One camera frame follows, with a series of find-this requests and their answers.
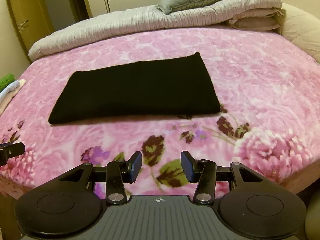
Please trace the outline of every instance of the crosshair symbol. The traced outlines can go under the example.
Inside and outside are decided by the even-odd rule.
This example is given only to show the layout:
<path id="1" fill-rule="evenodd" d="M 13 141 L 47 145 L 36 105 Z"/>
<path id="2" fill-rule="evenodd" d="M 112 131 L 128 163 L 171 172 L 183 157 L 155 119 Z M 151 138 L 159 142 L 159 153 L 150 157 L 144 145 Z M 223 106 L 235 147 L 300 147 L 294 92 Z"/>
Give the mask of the crosshair symbol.
<path id="1" fill-rule="evenodd" d="M 158 203 L 162 203 L 162 202 L 165 201 L 165 200 L 164 200 L 163 198 L 157 198 L 156 201 L 157 201 Z"/>

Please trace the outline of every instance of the white comforter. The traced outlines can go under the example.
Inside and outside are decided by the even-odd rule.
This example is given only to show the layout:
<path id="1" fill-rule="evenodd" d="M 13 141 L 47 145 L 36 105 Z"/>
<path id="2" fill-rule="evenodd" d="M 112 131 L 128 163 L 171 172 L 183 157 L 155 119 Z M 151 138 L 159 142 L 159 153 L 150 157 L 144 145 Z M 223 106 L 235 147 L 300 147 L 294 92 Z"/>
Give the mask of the white comforter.
<path id="1" fill-rule="evenodd" d="M 90 18 L 57 31 L 33 44 L 36 59 L 117 35 L 164 29 L 207 26 L 231 19 L 255 8 L 281 8 L 282 0 L 221 0 L 211 6 L 165 15 L 154 5 L 112 12 Z"/>

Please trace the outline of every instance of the silver screw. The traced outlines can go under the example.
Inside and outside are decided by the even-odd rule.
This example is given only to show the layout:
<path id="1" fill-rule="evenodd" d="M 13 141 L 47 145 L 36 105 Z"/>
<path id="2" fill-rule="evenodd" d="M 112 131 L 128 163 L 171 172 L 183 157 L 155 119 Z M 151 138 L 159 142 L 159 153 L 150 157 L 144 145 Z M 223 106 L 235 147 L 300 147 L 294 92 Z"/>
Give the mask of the silver screw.
<path id="1" fill-rule="evenodd" d="M 118 202 L 120 200 L 123 200 L 124 196 L 120 193 L 113 193 L 108 196 L 108 199 L 110 199 L 111 201 L 114 201 L 114 202 Z"/>
<path id="2" fill-rule="evenodd" d="M 209 201 L 211 199 L 211 196 L 207 193 L 200 193 L 196 196 L 196 198 L 200 201 Z"/>

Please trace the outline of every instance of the door handle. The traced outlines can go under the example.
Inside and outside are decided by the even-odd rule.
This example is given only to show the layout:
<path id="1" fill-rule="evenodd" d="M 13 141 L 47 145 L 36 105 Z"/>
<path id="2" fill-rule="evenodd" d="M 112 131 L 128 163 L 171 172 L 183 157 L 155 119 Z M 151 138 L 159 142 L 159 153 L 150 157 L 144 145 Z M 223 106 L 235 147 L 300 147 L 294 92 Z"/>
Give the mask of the door handle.
<path id="1" fill-rule="evenodd" d="M 23 31 L 25 28 L 27 28 L 28 26 L 25 26 L 25 24 L 28 22 L 29 22 L 29 20 L 26 20 L 24 23 L 18 25 L 19 31 Z"/>

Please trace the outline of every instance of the purple flower print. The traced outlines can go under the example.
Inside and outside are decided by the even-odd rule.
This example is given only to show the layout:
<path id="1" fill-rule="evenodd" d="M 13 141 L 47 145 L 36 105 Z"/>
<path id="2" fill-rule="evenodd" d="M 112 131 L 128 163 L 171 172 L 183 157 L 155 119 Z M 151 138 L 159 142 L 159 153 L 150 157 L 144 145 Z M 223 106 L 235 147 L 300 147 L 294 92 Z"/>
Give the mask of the purple flower print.
<path id="1" fill-rule="evenodd" d="M 109 158 L 110 152 L 104 152 L 100 146 L 90 147 L 81 155 L 83 163 L 92 163 L 93 165 L 101 164 L 105 159 Z"/>
<path id="2" fill-rule="evenodd" d="M 207 138 L 206 131 L 204 130 L 197 130 L 195 132 L 195 136 L 197 139 L 200 139 L 200 140 L 205 140 Z"/>

